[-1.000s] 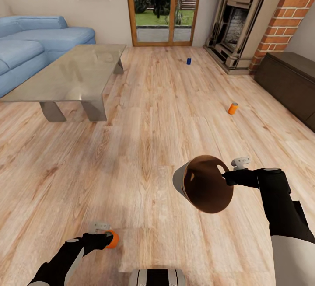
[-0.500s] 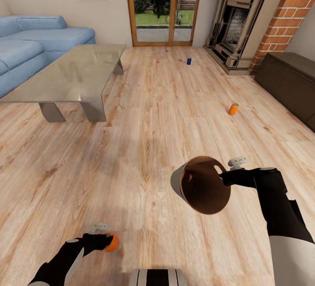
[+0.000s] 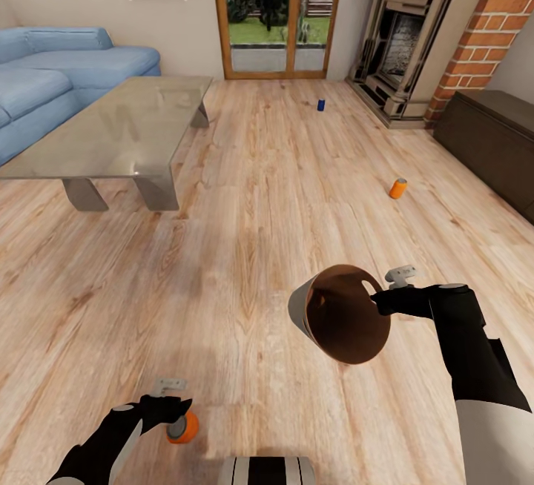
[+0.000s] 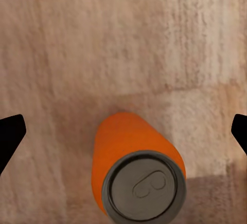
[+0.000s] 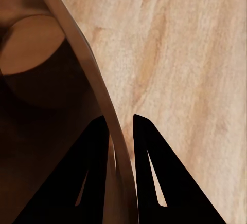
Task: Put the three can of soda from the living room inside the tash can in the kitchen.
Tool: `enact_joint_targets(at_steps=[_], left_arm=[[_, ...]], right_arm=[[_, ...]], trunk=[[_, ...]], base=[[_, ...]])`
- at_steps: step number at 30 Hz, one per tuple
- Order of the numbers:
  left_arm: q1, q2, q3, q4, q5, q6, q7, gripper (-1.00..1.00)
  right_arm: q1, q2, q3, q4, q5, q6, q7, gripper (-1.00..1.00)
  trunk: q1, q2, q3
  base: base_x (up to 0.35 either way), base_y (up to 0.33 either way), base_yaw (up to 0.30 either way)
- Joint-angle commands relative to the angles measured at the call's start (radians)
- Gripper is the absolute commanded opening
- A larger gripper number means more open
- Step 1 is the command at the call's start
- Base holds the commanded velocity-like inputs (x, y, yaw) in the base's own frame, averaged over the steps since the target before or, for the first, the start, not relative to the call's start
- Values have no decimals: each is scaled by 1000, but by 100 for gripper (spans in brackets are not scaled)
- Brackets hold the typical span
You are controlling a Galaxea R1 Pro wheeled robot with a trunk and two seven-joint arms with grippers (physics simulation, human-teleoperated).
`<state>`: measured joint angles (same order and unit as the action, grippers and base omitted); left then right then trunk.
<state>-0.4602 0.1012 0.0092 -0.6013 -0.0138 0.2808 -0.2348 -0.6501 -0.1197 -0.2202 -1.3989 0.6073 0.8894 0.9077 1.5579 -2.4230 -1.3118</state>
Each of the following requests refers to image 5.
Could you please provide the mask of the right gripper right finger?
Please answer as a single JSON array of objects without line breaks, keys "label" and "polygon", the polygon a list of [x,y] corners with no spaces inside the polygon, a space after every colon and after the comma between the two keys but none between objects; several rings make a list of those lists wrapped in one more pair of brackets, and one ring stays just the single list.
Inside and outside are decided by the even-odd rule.
[{"label": "right gripper right finger", "polygon": [[[226,224],[163,136],[134,114],[139,224]],[[149,156],[167,207],[158,203]]]}]

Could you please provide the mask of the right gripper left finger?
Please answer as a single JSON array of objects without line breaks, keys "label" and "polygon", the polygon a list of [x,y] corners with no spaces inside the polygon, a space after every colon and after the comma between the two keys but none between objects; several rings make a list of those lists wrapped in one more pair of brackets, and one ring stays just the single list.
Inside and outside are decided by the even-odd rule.
[{"label": "right gripper left finger", "polygon": [[109,134],[93,119],[12,224],[102,224]]}]

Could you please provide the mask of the trash can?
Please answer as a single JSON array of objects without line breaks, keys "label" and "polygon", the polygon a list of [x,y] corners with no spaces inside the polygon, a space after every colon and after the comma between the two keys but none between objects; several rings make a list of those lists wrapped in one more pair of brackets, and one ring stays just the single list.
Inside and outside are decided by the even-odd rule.
[{"label": "trash can", "polygon": [[102,224],[139,224],[127,145],[86,37],[62,0],[0,0],[0,224],[14,222],[103,115],[110,134]]}]

